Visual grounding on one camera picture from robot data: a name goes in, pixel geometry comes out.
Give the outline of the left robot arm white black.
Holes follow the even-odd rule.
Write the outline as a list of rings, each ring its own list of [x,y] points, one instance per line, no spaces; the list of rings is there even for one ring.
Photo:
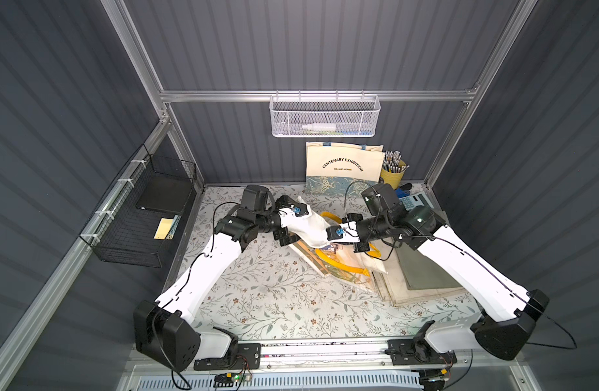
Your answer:
[[[287,195],[274,200],[270,190],[259,185],[247,186],[241,201],[228,205],[231,209],[215,221],[210,240],[183,275],[155,301],[142,301],[133,314],[136,350],[174,373],[206,360],[221,361],[227,368],[235,365],[236,335],[219,327],[193,327],[202,301],[260,233],[294,243],[299,238],[289,234],[284,218],[310,213],[305,203]]]

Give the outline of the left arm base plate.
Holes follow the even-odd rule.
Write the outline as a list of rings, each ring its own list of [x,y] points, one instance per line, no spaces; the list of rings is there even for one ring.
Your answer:
[[[230,347],[223,358],[206,358],[193,362],[194,371],[240,371],[260,368],[260,343],[238,343]]]

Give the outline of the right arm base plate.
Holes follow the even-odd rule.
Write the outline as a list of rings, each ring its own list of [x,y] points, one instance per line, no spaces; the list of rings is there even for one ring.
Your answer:
[[[394,366],[444,365],[457,363],[455,353],[437,353],[426,342],[415,342],[412,338],[392,339],[387,341],[385,353],[391,358]]]

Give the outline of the olive green tote bag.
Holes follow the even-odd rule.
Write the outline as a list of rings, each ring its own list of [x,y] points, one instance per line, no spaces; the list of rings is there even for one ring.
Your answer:
[[[397,249],[408,290],[462,288],[451,275],[418,249],[421,244],[429,242],[427,236],[432,236],[447,223],[444,218],[431,207],[416,206],[407,213],[403,222],[411,223],[413,231],[413,238],[405,238]]]

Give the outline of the cream canvas bag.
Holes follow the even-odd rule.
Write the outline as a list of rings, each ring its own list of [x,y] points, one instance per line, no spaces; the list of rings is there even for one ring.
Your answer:
[[[378,261],[378,264],[383,266],[386,272],[374,272],[377,290],[384,301],[390,301],[394,306],[408,306],[422,301],[433,301],[467,294],[467,290],[463,287],[458,289],[408,290],[397,257],[397,249],[392,249],[380,240],[373,242],[373,244],[381,252],[381,258],[385,258],[390,254],[386,261]]]

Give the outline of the white tote bag yellow handles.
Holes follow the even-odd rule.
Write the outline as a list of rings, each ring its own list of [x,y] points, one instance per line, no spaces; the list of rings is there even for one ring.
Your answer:
[[[318,214],[309,208],[311,213],[307,218],[278,214],[281,227],[300,237],[298,242],[291,244],[293,250],[323,277],[375,293],[374,272],[386,272],[378,264],[381,252],[372,244],[370,252],[355,253],[352,244],[329,243],[325,230],[345,222],[332,213]]]

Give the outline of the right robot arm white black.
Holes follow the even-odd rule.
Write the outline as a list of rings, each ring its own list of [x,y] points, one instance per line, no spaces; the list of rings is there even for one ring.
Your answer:
[[[426,323],[415,335],[416,353],[484,350],[496,358],[513,360],[532,336],[550,299],[540,290],[529,291],[508,279],[473,251],[451,226],[426,205],[411,210],[388,184],[367,187],[361,193],[370,212],[346,213],[354,226],[357,252],[377,239],[407,244],[449,274],[478,302],[473,315],[446,323]]]

